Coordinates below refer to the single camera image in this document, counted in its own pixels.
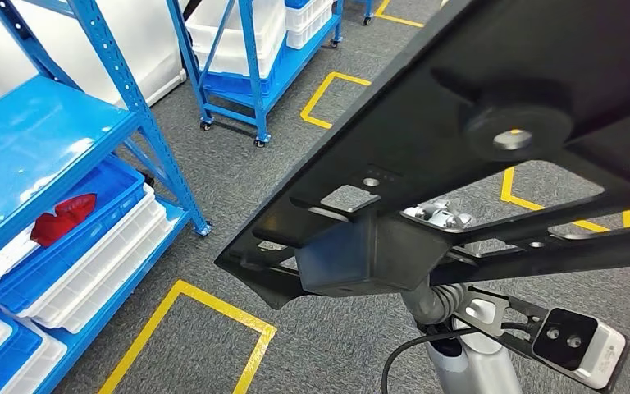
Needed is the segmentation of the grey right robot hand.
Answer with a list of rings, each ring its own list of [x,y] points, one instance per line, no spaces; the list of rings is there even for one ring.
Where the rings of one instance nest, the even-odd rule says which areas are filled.
[[[406,208],[403,214],[422,219],[444,229],[464,229],[474,220],[473,216],[461,213],[454,200],[437,199]],[[435,325],[445,322],[461,306],[466,298],[466,284],[432,285],[427,275],[411,291],[402,291],[401,297],[417,323]]]

